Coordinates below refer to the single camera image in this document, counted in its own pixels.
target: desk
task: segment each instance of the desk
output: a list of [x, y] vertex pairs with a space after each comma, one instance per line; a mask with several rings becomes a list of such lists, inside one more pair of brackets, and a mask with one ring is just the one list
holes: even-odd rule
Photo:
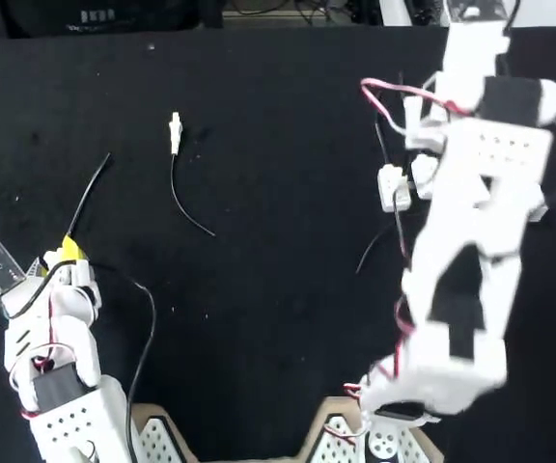
[[[398, 335], [396, 237], [354, 275], [393, 220], [359, 79], [402, 70], [422, 82], [444, 41], [391, 28], [0, 41], [0, 239], [23, 266], [55, 248], [112, 151], [77, 241], [154, 291], [157, 338], [136, 399], [162, 405], [202, 460], [293, 454], [322, 398]], [[556, 30], [517, 31], [514, 45], [516, 74], [556, 80]], [[179, 193], [215, 239], [170, 196], [173, 110], [196, 142], [181, 152]], [[388, 143], [401, 156], [400, 140]], [[543, 188], [556, 188], [556, 142]], [[421, 218], [405, 226], [412, 238]], [[556, 461], [556, 213], [527, 232], [523, 256], [508, 385], [428, 430], [454, 461]], [[103, 371], [127, 387], [150, 311], [126, 282], [99, 281]], [[38, 461], [7, 387], [4, 326], [0, 462]]]

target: white connector plug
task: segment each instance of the white connector plug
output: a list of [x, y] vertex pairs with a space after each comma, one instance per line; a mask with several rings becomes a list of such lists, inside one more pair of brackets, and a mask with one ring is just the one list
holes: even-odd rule
[[173, 113], [169, 128], [171, 129], [171, 154], [177, 156], [180, 153], [181, 133], [183, 132], [180, 113]]
[[413, 174], [417, 196], [421, 200], [432, 199], [432, 185], [438, 166], [439, 160], [436, 157], [428, 156], [422, 152], [411, 163], [411, 173]]
[[376, 181], [383, 212], [394, 211], [394, 192], [396, 192], [396, 209], [398, 211], [411, 207], [411, 193], [403, 169], [392, 164], [385, 164], [379, 169]]

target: yellow tape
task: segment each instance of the yellow tape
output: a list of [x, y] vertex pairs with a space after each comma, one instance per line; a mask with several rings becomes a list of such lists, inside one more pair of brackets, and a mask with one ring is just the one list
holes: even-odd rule
[[64, 241], [62, 241], [62, 255], [61, 260], [79, 260], [84, 259], [85, 253], [78, 247], [78, 244], [66, 235]]

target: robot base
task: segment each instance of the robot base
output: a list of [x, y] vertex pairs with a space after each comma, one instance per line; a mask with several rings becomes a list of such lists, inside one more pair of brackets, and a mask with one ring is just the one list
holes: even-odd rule
[[[329, 397], [319, 408], [299, 454], [263, 460], [264, 463], [441, 463], [443, 455], [417, 428], [406, 429], [377, 423], [354, 445], [334, 437], [324, 425], [340, 434], [360, 426], [359, 408], [354, 400]], [[166, 412], [150, 404], [134, 406], [134, 420], [149, 462], [199, 463]]]

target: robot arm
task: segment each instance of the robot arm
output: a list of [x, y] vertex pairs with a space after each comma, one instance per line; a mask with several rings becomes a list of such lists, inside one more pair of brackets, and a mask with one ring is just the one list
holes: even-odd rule
[[[469, 114], [433, 105], [422, 118], [422, 98], [405, 99], [406, 147], [442, 156], [427, 180], [426, 225], [403, 272], [396, 308], [403, 336], [355, 388], [368, 424], [436, 422], [505, 383], [503, 336], [519, 249], [542, 201], [552, 134], [540, 127], [556, 118], [556, 84], [494, 75], [509, 44], [501, 1], [447, 0], [446, 12], [452, 23], [443, 70], [431, 81], [439, 100]], [[386, 209], [392, 204], [380, 178]], [[413, 325], [401, 320], [404, 305]]]
[[0, 243], [4, 366], [42, 460], [146, 463], [134, 424], [135, 459], [128, 449], [124, 391], [100, 371], [90, 329], [102, 302], [90, 263], [68, 237], [43, 262], [25, 276]]

